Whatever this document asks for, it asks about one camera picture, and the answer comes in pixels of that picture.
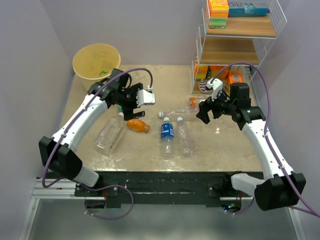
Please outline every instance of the white connector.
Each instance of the white connector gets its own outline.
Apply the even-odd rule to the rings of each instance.
[[[213,80],[213,79],[214,78],[211,78],[206,83],[206,87],[208,89],[213,89],[212,94],[211,94],[212,101],[214,101],[218,97],[219,92],[224,89],[224,83],[220,79],[218,79],[218,78],[216,78],[215,80]]]
[[[143,105],[154,105],[156,103],[156,96],[154,93],[148,92],[144,89],[139,90],[136,95],[136,104],[139,107]]]
[[[152,86],[150,86],[150,85],[148,85],[148,88],[146,89],[149,93],[152,93],[153,92],[153,88],[152,88]]]

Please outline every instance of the blue bottle label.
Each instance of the blue bottle label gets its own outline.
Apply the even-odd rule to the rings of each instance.
[[[172,136],[173,138],[174,136],[174,127],[172,126],[171,123],[164,123],[161,126],[161,138],[165,137],[165,136]]]

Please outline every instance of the white wall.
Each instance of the white wall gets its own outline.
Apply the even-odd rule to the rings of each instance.
[[[72,59],[108,43],[123,64],[191,64],[203,0],[41,0]]]
[[[270,130],[289,164],[304,174],[303,196],[320,211],[320,2],[280,3],[287,24],[261,66],[271,97]],[[266,112],[262,82],[256,77],[253,84]],[[320,219],[300,216],[308,239],[319,239]]]
[[[72,67],[39,0],[2,1],[0,33],[0,239],[17,240]]]

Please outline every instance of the orange bottle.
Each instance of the orange bottle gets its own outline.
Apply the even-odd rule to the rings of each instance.
[[[135,130],[137,132],[149,132],[150,125],[146,124],[145,122],[139,120],[139,119],[131,119],[127,122],[127,127]]]

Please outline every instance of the white wire rack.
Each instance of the white wire rack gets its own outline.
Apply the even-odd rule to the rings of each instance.
[[[207,64],[202,62],[203,52],[205,48],[205,43],[207,38],[247,38],[251,39],[253,43],[253,47],[255,50],[256,57],[258,59],[258,64],[256,66],[260,66],[267,56],[269,50],[273,46],[275,39],[279,36],[281,31],[283,30],[285,24],[287,23],[286,16],[281,9],[281,6],[278,0],[228,0],[228,4],[230,7],[233,6],[245,6],[245,4],[253,4],[256,6],[258,4],[263,4],[267,6],[269,9],[268,18],[270,23],[272,24],[275,35],[267,35],[267,34],[248,34],[248,35],[236,35],[236,34],[225,34],[224,29],[221,31],[211,31],[209,30],[209,21],[210,21],[210,13],[209,13],[209,4],[208,0],[203,1],[203,8],[201,10],[201,18],[200,23],[197,29],[195,48],[193,53],[193,59],[191,63],[191,93],[194,93],[195,82],[197,80],[198,69],[194,72],[196,60],[199,65],[207,65],[207,66],[223,66],[227,64],[220,64],[219,62],[215,64]]]

